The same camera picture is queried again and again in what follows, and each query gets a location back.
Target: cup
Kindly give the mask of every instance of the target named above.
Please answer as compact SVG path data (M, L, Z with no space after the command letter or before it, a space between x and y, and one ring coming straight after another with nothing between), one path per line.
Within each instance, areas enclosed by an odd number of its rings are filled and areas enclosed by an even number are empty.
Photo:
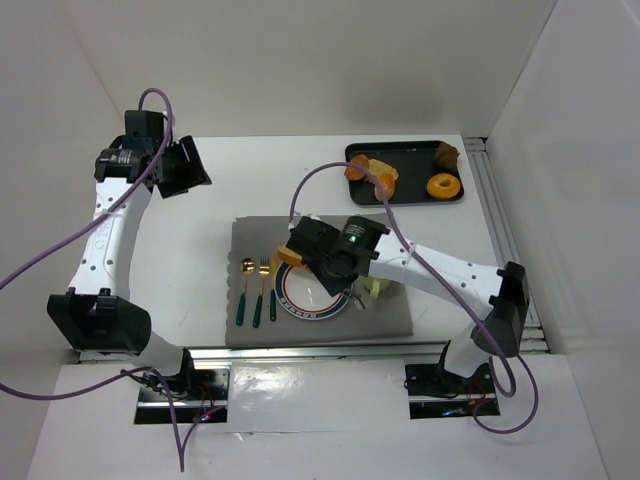
M380 295L380 292L391 284L391 280L386 280L384 278L362 277L362 284L364 285L364 288L369 290L371 298L375 300Z

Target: plate with blue and red rim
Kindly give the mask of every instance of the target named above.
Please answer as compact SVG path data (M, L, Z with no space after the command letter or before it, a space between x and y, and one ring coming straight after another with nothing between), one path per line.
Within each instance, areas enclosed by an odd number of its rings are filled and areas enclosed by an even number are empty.
M282 308L300 320L324 320L349 303L342 294L330 296L312 273L286 263L278 267L275 292Z

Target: gold fork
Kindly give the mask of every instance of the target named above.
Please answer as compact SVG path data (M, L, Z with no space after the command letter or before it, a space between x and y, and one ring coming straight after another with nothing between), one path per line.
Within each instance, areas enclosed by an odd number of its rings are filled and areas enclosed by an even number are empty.
M264 292L264 281L269 276L269 257L260 257L260 295L258 295L258 302L256 303L256 311L253 314L253 327L258 328L260 326L260 315L262 314L262 293Z

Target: gray placemat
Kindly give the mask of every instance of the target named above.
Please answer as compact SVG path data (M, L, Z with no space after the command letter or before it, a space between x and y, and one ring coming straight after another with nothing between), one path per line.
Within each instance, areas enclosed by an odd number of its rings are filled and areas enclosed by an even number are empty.
M366 217L381 223L386 221L384 214L366 215ZM342 228L347 218L347 216L326 216L322 217L322 220ZM337 315L320 321L297 319L276 303L277 320L272 322L269 319L271 277L265 281L260 327L254 328L253 312L260 288L260 278L257 273L249 277L244 324L238 327L236 312L244 281L240 262L245 257L251 257L256 262L259 262L260 256L266 255L270 258L277 247L286 243L289 238L287 223L286 217L243 217L238 218L232 225L231 252L229 252L227 268L229 290L225 343L228 347L296 346L413 335L413 324L403 285L392 283L380 292L380 297L376 301L372 301L360 282L356 282L354 288L363 294L367 309L358 310L353 302L350 302Z

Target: wall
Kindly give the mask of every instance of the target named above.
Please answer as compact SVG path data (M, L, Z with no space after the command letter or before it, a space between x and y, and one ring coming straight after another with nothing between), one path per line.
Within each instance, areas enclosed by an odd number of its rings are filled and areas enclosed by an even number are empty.
M2 277L89 220L93 161L121 129L65 22L54 2L0 5ZM0 381L53 391L68 347L45 307L50 293L64 292L81 248L60 252L1 293ZM2 478L26 476L47 406L0 394Z
M613 479L637 478L638 0L560 0L489 153Z
M158 85L184 132L486 136L555 0L62 2L118 110Z

